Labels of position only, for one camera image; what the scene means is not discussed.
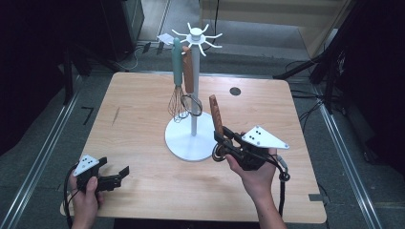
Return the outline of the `wooden handled mesh strainer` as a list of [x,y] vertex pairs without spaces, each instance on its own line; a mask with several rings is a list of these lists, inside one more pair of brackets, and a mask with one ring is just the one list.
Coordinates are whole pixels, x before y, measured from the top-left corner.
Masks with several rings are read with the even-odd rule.
[[194,74],[191,49],[182,47],[183,80],[186,94],[181,97],[181,104],[193,116],[203,113],[201,101],[194,95]]

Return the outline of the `white paper sheet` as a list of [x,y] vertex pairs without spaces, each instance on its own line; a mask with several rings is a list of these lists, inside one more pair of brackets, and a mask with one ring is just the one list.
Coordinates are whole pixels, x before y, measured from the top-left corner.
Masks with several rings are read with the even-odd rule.
[[168,33],[163,33],[157,36],[158,40],[165,45],[171,45],[173,43],[174,37]]

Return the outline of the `person's left hand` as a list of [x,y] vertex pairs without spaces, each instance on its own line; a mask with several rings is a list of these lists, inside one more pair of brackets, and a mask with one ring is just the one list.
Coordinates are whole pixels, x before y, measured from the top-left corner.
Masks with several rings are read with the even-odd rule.
[[77,189],[76,177],[70,175],[71,189],[76,192],[73,197],[74,221],[72,229],[92,229],[98,209],[104,203],[104,196],[96,191],[98,182],[96,177],[91,177],[83,193]]

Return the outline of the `white utensil rack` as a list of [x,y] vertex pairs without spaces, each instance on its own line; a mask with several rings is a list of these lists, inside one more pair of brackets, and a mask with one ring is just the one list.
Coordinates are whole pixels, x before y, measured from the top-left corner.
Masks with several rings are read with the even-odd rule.
[[[220,49],[221,46],[214,45],[209,39],[215,40],[222,34],[206,35],[209,28],[206,24],[203,29],[192,27],[187,24],[188,33],[179,33],[173,30],[173,33],[181,41],[181,46],[191,49],[193,74],[194,74],[194,95],[199,98],[200,86],[200,57],[206,56],[203,44],[214,49]],[[182,89],[186,94],[182,73]],[[168,122],[165,129],[165,142],[170,152],[176,157],[185,161],[202,161],[211,157],[211,150],[215,146],[212,139],[214,126],[211,115],[203,110],[200,116],[193,116],[188,111],[188,116],[180,122],[175,122],[173,118]]]

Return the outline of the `wooden handled measuring cup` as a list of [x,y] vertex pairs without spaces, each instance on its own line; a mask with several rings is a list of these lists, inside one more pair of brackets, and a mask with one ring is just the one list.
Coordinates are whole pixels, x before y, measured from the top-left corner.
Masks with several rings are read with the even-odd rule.
[[[209,96],[209,104],[210,104],[210,111],[211,111],[211,116],[212,116],[212,120],[213,120],[213,124],[214,124],[214,132],[219,132],[220,134],[224,135],[223,123],[222,123],[221,113],[220,113],[216,95],[212,94]],[[218,145],[216,143],[216,145],[214,146],[214,149],[212,151],[212,158],[217,162],[224,160],[224,146],[223,145]]]

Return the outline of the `black metal stand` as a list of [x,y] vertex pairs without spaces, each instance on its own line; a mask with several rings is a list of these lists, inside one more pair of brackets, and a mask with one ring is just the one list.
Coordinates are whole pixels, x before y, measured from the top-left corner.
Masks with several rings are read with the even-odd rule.
[[352,20],[354,19],[353,14],[355,13],[356,6],[357,0],[343,0],[343,5],[338,11],[336,18],[333,20],[332,27],[330,29],[332,30],[336,24],[339,24],[340,27],[328,46],[312,59],[304,61],[302,64],[289,71],[286,71],[285,73],[274,76],[275,79],[286,80],[302,72],[303,70],[308,70],[310,67],[313,67],[313,71],[309,76],[309,81],[311,84],[318,85],[323,79],[327,80],[323,101],[327,111],[330,114],[333,82],[337,76],[337,59],[347,43],[347,35],[350,30]]
[[74,94],[73,67],[79,74],[89,75],[91,72],[90,64],[87,61],[86,52],[77,45],[67,46],[63,53],[63,74],[65,98],[64,105],[67,105]]

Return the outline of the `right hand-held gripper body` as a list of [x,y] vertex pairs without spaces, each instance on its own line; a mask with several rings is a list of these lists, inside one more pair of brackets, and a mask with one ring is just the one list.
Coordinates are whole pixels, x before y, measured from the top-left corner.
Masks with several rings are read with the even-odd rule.
[[227,139],[224,142],[224,151],[232,155],[243,170],[258,170],[266,162],[275,165],[281,171],[288,169],[281,156],[272,155],[268,151],[269,149],[287,150],[289,148],[287,143],[258,125],[241,136],[241,142]]

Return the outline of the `metal floor rail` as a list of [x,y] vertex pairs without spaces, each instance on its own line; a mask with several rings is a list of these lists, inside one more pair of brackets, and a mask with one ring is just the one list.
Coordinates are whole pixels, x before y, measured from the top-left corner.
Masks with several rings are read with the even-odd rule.
[[330,114],[325,104],[321,106],[320,111],[323,116],[324,122],[326,123],[326,126],[329,130],[330,137],[335,146],[336,152],[340,158],[342,167],[345,171],[345,175],[352,188],[357,205],[363,215],[368,228],[382,229],[382,224],[379,216],[375,211],[373,202],[368,194],[368,191],[366,190],[361,176],[358,174],[358,171],[353,163],[350,151],[348,150],[343,136],[340,133],[334,116]]
[[43,143],[38,156],[36,157],[31,169],[29,170],[22,185],[18,189],[11,207],[0,224],[0,229],[14,229],[20,220],[32,193],[43,174],[43,171],[48,163],[50,156],[53,153],[55,144],[57,143],[77,101],[78,92],[76,92],[70,101],[64,105],[52,126],[45,142]]

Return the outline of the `light wooden cabinet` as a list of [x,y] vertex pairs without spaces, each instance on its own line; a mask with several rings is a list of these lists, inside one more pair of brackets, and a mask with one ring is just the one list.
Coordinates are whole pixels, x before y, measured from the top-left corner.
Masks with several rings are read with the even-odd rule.
[[200,23],[211,23],[229,50],[288,49],[313,58],[327,45],[343,0],[199,0]]

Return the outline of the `black cabinet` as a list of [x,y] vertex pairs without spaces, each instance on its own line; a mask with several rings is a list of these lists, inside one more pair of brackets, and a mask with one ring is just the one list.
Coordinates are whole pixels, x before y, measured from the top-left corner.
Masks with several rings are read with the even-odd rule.
[[123,60],[135,50],[144,22],[141,0],[100,0],[111,43],[111,58]]

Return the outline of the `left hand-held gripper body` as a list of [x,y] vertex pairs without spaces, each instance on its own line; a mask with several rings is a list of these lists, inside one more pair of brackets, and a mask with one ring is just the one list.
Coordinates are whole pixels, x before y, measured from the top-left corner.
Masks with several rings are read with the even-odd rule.
[[121,186],[122,178],[119,174],[102,177],[99,174],[101,167],[97,166],[98,159],[85,155],[79,160],[75,168],[74,176],[76,177],[76,188],[81,192],[86,192],[87,184],[91,177],[97,178],[97,192],[113,191]]

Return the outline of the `person's right hand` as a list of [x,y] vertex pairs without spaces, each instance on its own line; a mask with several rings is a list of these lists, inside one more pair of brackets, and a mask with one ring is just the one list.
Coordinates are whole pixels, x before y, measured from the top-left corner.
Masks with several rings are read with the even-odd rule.
[[230,169],[241,178],[245,190],[254,202],[273,200],[271,185],[276,171],[273,164],[266,162],[256,171],[245,171],[233,156],[226,155],[225,158]]

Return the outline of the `teal handled wire whisk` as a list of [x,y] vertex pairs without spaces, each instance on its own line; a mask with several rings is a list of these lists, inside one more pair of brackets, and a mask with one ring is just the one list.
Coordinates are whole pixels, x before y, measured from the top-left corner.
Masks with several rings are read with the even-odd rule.
[[172,118],[175,122],[180,122],[188,116],[188,113],[185,111],[181,98],[183,96],[182,89],[182,46],[181,41],[178,37],[173,39],[173,47],[171,50],[172,56],[172,68],[173,68],[173,80],[174,80],[174,91],[171,95],[168,112],[172,115]]

